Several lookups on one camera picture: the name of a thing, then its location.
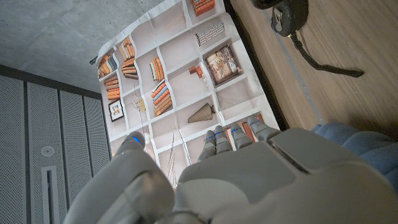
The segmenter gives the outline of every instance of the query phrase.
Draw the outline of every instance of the concrete wall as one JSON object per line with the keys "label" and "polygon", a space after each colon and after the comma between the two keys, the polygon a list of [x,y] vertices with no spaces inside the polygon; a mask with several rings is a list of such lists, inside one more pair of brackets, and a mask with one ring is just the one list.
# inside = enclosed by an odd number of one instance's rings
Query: concrete wall
{"label": "concrete wall", "polygon": [[0,64],[100,92],[100,47],[163,0],[0,2]]}

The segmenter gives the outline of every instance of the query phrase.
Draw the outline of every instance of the framed picture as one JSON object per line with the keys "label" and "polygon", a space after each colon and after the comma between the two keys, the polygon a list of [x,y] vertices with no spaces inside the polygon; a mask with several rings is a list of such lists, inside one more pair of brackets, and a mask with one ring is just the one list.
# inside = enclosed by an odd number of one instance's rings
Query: framed picture
{"label": "framed picture", "polygon": [[112,122],[124,117],[122,103],[120,100],[116,100],[115,102],[109,104],[109,112],[111,112]]}

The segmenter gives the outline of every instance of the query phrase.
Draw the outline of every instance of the blue fabric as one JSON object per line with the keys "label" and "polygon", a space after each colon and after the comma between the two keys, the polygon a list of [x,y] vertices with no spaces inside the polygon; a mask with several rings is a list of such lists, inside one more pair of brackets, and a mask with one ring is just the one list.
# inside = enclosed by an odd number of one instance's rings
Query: blue fabric
{"label": "blue fabric", "polygon": [[383,174],[398,192],[398,142],[341,123],[316,125],[312,132],[343,146]]}

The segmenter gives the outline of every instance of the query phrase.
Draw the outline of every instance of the blue fingertip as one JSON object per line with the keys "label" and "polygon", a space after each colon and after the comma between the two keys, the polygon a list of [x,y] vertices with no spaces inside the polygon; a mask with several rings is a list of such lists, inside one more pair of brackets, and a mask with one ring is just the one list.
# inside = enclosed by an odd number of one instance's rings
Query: blue fingertip
{"label": "blue fingertip", "polygon": [[136,142],[138,142],[139,143],[139,140],[138,140],[138,138],[136,138],[136,137],[132,137]]}

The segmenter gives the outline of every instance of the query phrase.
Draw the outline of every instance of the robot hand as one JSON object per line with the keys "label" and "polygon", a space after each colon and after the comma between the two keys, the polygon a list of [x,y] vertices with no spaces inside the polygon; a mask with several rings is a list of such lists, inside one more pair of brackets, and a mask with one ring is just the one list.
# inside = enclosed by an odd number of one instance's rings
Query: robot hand
{"label": "robot hand", "polygon": [[131,133],[75,197],[65,223],[398,223],[398,200],[360,158],[309,131],[251,117],[259,142],[232,125],[208,131],[199,162],[175,192]]}

